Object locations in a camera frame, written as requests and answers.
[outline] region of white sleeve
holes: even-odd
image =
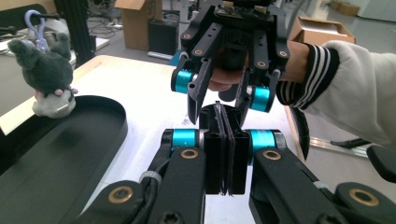
[[[372,53],[342,41],[328,42],[321,49],[337,51],[338,68],[316,100],[300,108],[367,141],[396,149],[396,55]]]

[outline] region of white sweater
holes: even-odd
[[[291,106],[396,149],[396,55],[343,41],[309,47],[303,93]]]

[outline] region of black tray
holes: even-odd
[[[0,132],[0,223],[69,223],[92,196],[128,132],[125,110],[76,97],[64,119],[32,116]]]

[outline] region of finger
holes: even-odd
[[[210,81],[209,82],[209,89],[212,91],[227,91],[228,89],[231,88],[231,84],[224,84],[224,83],[218,83],[216,81]]]
[[[213,69],[212,81],[223,84],[236,84],[239,83],[242,77],[242,70],[225,71],[221,68],[215,67]]]

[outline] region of person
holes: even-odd
[[[396,149],[396,55],[344,41],[323,46],[288,41],[285,75],[276,84],[282,105],[320,116],[383,147]],[[213,70],[209,89],[226,91],[241,71]]]

